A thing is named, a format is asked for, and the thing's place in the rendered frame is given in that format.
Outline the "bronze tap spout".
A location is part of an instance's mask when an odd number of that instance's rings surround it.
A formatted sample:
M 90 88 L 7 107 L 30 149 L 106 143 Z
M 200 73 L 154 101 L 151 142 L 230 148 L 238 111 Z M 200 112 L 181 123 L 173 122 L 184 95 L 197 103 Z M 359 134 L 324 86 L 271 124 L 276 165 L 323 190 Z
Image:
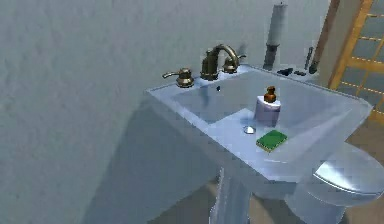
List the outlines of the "bronze tap spout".
M 219 44 L 212 50 L 206 51 L 206 57 L 202 60 L 200 77 L 204 80 L 214 81 L 218 79 L 218 56 L 221 51 L 225 51 L 232 58 L 237 68 L 239 67 L 239 56 L 229 45 Z

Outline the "lilac soap bottle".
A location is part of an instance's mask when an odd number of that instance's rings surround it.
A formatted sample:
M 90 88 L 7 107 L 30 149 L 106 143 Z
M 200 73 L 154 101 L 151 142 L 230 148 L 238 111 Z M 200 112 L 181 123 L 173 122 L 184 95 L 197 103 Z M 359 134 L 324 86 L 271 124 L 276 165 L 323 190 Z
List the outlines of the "lilac soap bottle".
M 268 127 L 275 127 L 281 110 L 281 102 L 275 94 L 276 88 L 269 86 L 263 96 L 258 96 L 254 119 Z

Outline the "green sponge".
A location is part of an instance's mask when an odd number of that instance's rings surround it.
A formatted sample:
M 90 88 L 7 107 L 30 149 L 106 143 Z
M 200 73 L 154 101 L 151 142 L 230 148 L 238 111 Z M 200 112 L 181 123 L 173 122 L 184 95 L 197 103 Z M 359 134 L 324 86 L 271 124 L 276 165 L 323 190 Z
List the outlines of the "green sponge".
M 288 137 L 277 130 L 271 130 L 259 139 L 256 140 L 256 145 L 264 151 L 270 153 L 278 146 L 284 143 Z

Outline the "white toilet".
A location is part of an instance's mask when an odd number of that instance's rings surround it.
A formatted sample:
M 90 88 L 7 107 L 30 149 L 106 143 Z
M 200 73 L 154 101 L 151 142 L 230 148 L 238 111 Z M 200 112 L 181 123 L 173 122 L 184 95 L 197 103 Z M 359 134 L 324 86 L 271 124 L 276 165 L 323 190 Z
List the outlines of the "white toilet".
M 339 224 L 348 207 L 377 200 L 384 194 L 384 166 L 351 144 L 332 154 L 303 178 L 285 198 L 305 224 Z

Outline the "wooden framed glass door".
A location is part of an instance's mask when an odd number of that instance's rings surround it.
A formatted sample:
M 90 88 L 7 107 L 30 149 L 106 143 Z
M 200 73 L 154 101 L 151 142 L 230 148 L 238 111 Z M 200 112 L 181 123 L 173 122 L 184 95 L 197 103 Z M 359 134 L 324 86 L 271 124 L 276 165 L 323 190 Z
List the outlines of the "wooden framed glass door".
M 384 124 L 384 0 L 360 2 L 328 87 L 363 98 Z

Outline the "white pedestal sink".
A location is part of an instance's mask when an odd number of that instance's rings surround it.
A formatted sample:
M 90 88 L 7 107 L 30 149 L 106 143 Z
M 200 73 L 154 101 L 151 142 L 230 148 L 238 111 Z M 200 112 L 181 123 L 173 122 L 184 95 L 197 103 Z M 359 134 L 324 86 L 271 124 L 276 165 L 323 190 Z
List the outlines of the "white pedestal sink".
M 275 127 L 254 119 L 269 86 L 281 102 Z M 148 93 L 154 110 L 221 169 L 210 224 L 246 224 L 251 195 L 285 201 L 371 110 L 357 97 L 248 66 L 213 82 L 196 79 L 191 88 L 168 84 Z M 244 133 L 245 126 L 256 133 Z M 288 139 L 268 153 L 256 140 L 271 130 Z

